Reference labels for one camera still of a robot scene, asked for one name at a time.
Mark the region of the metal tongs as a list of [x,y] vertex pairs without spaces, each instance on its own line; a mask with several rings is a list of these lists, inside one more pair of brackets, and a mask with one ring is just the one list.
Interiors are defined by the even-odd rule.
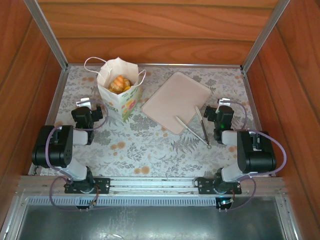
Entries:
[[211,149],[212,146],[210,145],[207,131],[206,131],[206,128],[204,125],[203,117],[201,115],[201,112],[200,112],[200,109],[198,108],[198,106],[195,106],[195,111],[196,111],[196,114],[199,118],[200,125],[202,127],[204,139],[202,139],[197,133],[195,133],[191,128],[189,128],[178,116],[175,116],[175,119],[179,122],[180,125],[182,125],[185,129],[187,129],[191,134],[193,134],[196,138],[198,138],[200,141],[202,141],[207,146],[208,149]]

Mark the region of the pumpkin shaped fake bun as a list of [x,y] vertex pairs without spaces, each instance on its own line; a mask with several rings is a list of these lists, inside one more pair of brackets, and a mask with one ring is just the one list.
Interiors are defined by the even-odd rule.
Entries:
[[123,85],[117,85],[117,84],[111,84],[108,88],[108,90],[112,93],[115,94],[121,94],[124,90],[124,86]]

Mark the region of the floral paper bag with handles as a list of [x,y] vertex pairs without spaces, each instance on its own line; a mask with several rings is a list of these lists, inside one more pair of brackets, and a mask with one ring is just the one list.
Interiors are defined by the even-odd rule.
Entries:
[[[85,60],[84,67],[92,59],[104,62],[104,65],[98,71],[86,68],[87,71],[97,74],[97,87],[102,101],[107,105],[109,113],[113,117],[125,122],[142,96],[142,83],[146,77],[146,70],[139,71],[136,64],[124,61],[119,57],[106,61],[92,56]],[[120,75],[130,81],[131,88],[120,94],[110,92],[108,88],[111,84],[114,84],[115,78]]]

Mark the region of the pink rectangular tray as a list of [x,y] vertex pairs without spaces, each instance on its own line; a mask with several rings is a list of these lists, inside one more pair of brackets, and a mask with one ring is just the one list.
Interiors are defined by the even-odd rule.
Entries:
[[210,98],[211,90],[181,72],[175,72],[142,106],[141,111],[175,135],[184,131],[179,117],[186,125],[196,115],[195,107]]

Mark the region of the floral table cover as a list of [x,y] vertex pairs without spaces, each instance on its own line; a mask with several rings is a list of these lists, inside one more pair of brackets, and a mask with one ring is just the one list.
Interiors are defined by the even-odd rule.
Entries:
[[[237,149],[214,140],[214,124],[205,122],[211,149],[188,130],[173,134],[142,112],[142,106],[176,72],[185,74],[211,90],[207,105],[218,99],[233,100],[232,127],[255,128],[244,76],[235,68],[147,67],[142,96],[128,119],[100,121],[89,146],[75,146],[73,159],[104,177],[212,177],[217,169],[237,160]],[[188,124],[204,139],[198,117]]]

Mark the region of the grey metal sheet panel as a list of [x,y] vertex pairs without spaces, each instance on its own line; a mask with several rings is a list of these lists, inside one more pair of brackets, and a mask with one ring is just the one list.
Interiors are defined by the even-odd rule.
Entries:
[[112,207],[67,212],[29,206],[18,240],[285,240],[274,203],[228,213],[213,207]]

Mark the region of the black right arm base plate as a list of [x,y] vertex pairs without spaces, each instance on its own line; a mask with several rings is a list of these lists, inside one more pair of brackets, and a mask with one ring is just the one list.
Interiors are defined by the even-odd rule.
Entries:
[[241,185],[238,182],[225,182],[221,178],[198,177],[196,186],[200,195],[240,195]]

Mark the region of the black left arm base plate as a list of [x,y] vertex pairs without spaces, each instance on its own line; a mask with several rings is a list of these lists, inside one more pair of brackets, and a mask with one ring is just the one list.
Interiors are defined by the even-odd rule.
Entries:
[[74,181],[64,185],[65,194],[108,194],[110,191],[110,178],[95,177],[90,180]]

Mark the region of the aluminium back rail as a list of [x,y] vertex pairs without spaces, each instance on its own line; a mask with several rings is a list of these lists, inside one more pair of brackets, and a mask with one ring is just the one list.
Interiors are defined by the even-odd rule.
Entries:
[[[85,66],[89,69],[89,67],[101,67],[105,63],[87,63]],[[132,63],[136,64],[139,68],[147,68],[147,67],[156,67],[156,68],[202,68],[202,69],[241,69],[241,65],[236,64],[175,64],[175,63]],[[120,65],[121,67],[127,66],[127,63],[124,64],[109,64],[110,68],[114,66]],[[72,66],[84,66],[80,63],[69,63],[66,65],[66,69]]]

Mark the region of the aluminium frame post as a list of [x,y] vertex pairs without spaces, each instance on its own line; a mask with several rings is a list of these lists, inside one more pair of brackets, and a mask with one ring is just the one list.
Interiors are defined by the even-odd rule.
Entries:
[[251,50],[249,51],[244,63],[242,65],[242,71],[247,73],[250,69],[253,61],[255,60],[256,56],[258,55],[259,51],[261,50],[262,46],[264,45],[265,41],[268,39],[270,33],[272,32],[273,28],[275,27],[276,23],[280,19],[281,15],[285,11],[286,7],[288,6],[290,0],[279,0],[277,5],[275,6],[274,10],[272,11],[270,17],[268,18],[265,26],[263,27],[262,31],[258,35],[256,41],[254,42]]
[[68,60],[37,0],[23,0],[56,60],[63,70],[68,68]]

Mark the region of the aluminium mounting rail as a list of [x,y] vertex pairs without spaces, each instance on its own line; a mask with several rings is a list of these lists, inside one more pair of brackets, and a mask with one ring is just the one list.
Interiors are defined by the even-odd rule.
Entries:
[[[16,194],[47,196],[55,176],[22,176]],[[256,177],[256,197],[286,196],[281,177]],[[199,196],[192,177],[111,177],[108,197],[195,197]]]

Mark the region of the aluminium lower frame bar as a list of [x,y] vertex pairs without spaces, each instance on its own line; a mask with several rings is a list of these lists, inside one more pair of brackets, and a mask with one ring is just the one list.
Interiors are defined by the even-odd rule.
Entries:
[[29,197],[24,193],[16,194],[10,204],[8,213],[0,232],[0,240],[17,240],[22,221],[28,206]]
[[279,217],[286,240],[303,240],[291,202],[287,196],[275,197]]

